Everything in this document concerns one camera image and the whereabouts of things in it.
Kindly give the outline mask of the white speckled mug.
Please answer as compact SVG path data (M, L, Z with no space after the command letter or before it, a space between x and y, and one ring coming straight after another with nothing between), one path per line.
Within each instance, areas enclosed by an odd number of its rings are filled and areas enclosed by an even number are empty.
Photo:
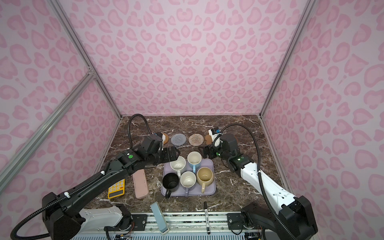
M170 162L170 167L180 178L187 169L187 162L184 157L179 156L176 161Z

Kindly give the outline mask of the flower shaped cork coaster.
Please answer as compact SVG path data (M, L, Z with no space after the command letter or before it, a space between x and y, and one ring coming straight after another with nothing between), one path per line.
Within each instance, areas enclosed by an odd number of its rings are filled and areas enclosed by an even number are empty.
M212 144L212 142L213 142L212 137L210 135L206 135L205 136L205 142L207 145Z

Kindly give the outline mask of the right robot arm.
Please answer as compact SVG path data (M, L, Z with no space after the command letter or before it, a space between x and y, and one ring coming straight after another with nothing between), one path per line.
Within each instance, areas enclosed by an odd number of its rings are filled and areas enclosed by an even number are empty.
M261 170L260 160L241 153L234 135L217 133L211 138L212 143L203 148L203 156L225 161L230 171L251 184L266 202L266 208L256 204L242 208L245 227L269 229L281 240L309 240L318 232L311 202L306 197L296 197L272 180Z

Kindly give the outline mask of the light blue mug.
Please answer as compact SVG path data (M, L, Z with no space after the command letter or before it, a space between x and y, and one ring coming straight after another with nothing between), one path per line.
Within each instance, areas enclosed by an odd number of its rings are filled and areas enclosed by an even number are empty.
M190 152L187 156L187 161L194 174L197 173L201 166L202 156L199 152Z

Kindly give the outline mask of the blue woven round coaster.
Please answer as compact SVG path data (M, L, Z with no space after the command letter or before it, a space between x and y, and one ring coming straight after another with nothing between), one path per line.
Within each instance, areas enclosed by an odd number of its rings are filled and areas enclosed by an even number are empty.
M186 141L187 137L184 134L175 134L171 138L171 143L177 147L184 145Z

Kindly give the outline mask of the white multicolour stitched coaster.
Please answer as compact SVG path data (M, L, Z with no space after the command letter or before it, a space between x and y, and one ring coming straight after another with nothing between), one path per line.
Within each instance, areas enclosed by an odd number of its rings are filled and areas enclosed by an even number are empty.
M189 143L192 146L198 147L204 143L204 137L201 134L193 134L189 137Z

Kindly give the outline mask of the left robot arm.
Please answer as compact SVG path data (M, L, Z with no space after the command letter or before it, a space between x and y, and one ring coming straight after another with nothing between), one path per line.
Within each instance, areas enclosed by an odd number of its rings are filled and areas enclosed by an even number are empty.
M103 173L98 173L79 185L58 195L49 193L42 199L43 222L53 240L69 240L85 225L80 211L109 187L146 167L176 161L180 151L163 147L159 136L146 136L140 145L119 153Z

